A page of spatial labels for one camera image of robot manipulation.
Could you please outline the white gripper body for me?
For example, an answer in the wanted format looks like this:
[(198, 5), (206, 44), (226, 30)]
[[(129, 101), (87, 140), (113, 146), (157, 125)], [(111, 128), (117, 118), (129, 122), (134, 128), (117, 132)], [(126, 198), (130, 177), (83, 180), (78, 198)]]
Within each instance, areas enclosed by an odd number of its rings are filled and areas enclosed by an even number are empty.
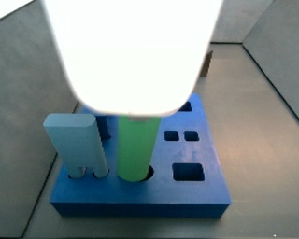
[(42, 0), (71, 90), (105, 114), (174, 114), (197, 85), (224, 0)]

